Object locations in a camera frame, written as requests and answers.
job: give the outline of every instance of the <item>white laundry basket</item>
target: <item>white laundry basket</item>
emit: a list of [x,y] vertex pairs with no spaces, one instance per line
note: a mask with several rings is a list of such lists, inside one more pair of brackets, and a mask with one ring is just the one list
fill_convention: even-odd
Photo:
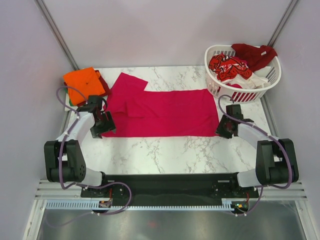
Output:
[[205,83],[209,92],[216,98],[221,95],[231,96],[236,103],[251,103],[261,98],[267,90],[272,89],[281,78],[281,67],[279,59],[275,56],[272,61],[268,64],[270,71],[266,75],[259,75],[259,77],[265,77],[268,79],[270,86],[257,89],[241,89],[232,86],[227,86],[217,80],[212,72],[209,70],[209,63],[213,56],[218,54],[224,54],[226,56],[234,56],[235,50],[231,45],[213,45],[205,51],[204,65],[206,69]]

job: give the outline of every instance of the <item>gray floor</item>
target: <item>gray floor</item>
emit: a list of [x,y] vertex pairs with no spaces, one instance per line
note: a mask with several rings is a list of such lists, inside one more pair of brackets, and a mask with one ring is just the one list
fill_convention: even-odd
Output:
[[[61,224],[82,210],[46,210]],[[88,215],[57,229],[42,223],[38,240],[305,240],[294,202],[260,202],[246,217],[218,211],[128,210]]]

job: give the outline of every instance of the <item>white marble surface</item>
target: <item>white marble surface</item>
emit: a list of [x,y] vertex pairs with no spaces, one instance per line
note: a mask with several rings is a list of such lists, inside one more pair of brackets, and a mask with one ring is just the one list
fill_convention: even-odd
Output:
[[[121,72],[148,81],[147,91],[206,88],[204,66],[100,68],[99,70],[110,88]],[[259,127],[270,132],[260,100],[242,104],[241,109],[245,118],[254,120]],[[81,149],[87,167],[106,174],[241,172],[253,169],[256,164],[256,150],[239,137],[93,139],[88,132]]]

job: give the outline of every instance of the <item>white wall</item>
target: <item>white wall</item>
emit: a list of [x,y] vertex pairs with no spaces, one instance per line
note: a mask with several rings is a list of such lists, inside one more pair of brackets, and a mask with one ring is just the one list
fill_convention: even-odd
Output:
[[320,226],[320,1],[303,0],[275,44],[282,66],[267,93],[281,137],[293,140],[307,196]]
[[215,44],[266,45],[290,0],[44,0],[80,68],[203,65]]
[[33,0],[1,1],[0,239],[22,239],[45,176],[44,143],[64,116],[55,91],[71,70]]

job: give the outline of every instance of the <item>folded cloth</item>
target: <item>folded cloth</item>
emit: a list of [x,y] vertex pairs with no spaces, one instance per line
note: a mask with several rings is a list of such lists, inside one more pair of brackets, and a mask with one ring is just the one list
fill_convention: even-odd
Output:
[[207,89],[144,91],[148,82],[121,73],[108,96],[116,133],[104,137],[216,136],[217,107]]
[[231,47],[235,50],[235,56],[245,60],[253,72],[264,68],[277,56],[272,47],[265,45],[255,47],[244,43],[236,43]]
[[[67,86],[76,88],[86,98],[89,95],[106,93],[93,67],[69,72],[63,76],[63,79]],[[78,105],[84,101],[81,94],[73,89],[68,88],[68,95],[73,105]]]
[[[100,71],[99,70],[95,70],[95,73],[96,73],[97,77],[99,78],[99,81],[102,84],[102,87],[103,87],[103,89],[105,91],[105,93],[103,93],[103,94],[101,94],[99,96],[100,97],[105,97],[107,95],[110,95],[111,94],[110,88],[109,88],[108,84],[106,83],[106,81],[104,80],[104,78],[101,76]],[[69,99],[69,105],[71,107],[74,107],[74,106],[80,107],[80,106],[83,106],[85,103],[86,103],[86,101],[82,101],[82,102],[78,103],[77,105],[73,105],[71,100]]]
[[257,89],[269,86],[268,79],[258,77],[237,57],[215,55],[209,62],[212,74],[222,83],[242,89]]

